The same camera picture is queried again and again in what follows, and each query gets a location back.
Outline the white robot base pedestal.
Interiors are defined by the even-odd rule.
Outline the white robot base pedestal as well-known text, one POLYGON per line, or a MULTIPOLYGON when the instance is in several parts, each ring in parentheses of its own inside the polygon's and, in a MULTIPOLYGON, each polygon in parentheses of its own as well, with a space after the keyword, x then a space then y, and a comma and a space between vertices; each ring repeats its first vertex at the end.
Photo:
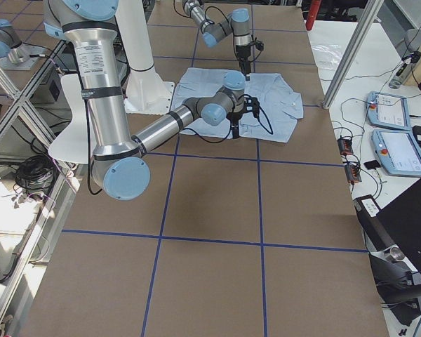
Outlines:
POLYGON ((116 22, 131 71, 124 100, 127 113, 167 113, 175 84, 156 72, 142 2, 120 0, 116 22))

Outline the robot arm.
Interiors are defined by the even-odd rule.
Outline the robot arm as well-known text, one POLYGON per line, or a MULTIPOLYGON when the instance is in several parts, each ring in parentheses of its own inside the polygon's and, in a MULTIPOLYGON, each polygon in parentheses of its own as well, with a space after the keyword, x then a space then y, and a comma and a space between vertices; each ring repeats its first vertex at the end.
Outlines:
POLYGON ((131 200, 149 184, 144 155, 197 119, 216 126, 245 109, 249 71, 229 71, 211 97, 189 98, 131 135, 127 107, 147 108, 171 96, 154 68, 146 17, 140 1, 45 1, 46 33, 74 47, 86 109, 88 181, 110 197, 131 200))
POLYGON ((250 32, 248 10, 236 8, 230 14, 224 14, 222 21, 215 22, 207 15, 202 1, 182 1, 182 9, 199 27, 207 47, 212 48, 232 36, 235 58, 239 62, 241 73, 249 81, 252 63, 250 57, 255 40, 250 32))

